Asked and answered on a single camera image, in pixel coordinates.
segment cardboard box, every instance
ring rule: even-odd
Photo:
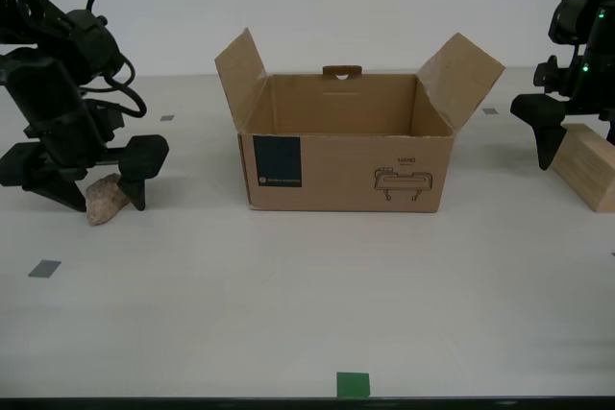
[[[504,71],[461,34],[416,75],[268,75],[247,29],[215,62],[258,210],[437,211],[455,135]]]

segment small stone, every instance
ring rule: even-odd
[[[87,222],[90,226],[104,225],[130,200],[117,186],[120,176],[108,175],[86,189]]]

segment table surface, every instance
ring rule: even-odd
[[[615,215],[539,170],[508,113],[531,72],[460,133],[435,214],[251,211],[218,79],[137,80],[150,112],[113,145],[171,146],[145,212],[91,228],[0,188],[0,396],[328,397],[337,372],[372,396],[612,394]],[[1,152],[25,125],[1,93]]]

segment tan wooden block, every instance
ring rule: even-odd
[[[615,212],[615,146],[585,124],[567,124],[551,168],[589,206]]]

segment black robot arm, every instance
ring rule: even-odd
[[[136,136],[126,148],[108,148],[122,114],[143,117],[147,108],[129,85],[135,69],[121,54],[107,20],[85,10],[64,13],[49,0],[0,0],[0,43],[35,44],[0,55],[0,85],[6,87],[29,122],[36,142],[19,143],[0,159],[0,183],[21,186],[74,209],[86,201],[75,181],[99,164],[118,164],[119,187],[144,209],[144,182],[155,177],[168,154],[159,135]],[[126,83],[114,76],[127,64]],[[109,88],[90,89],[103,77]],[[85,99],[87,92],[120,91],[137,109]]]
[[[607,140],[615,144],[615,0],[561,0],[549,37],[554,43],[573,45],[573,58],[565,68],[558,66],[555,56],[539,64],[534,85],[569,99],[519,95],[510,109],[533,128],[543,170],[566,134],[560,125],[566,115],[598,114],[611,124]],[[580,45],[586,45],[582,55]]]

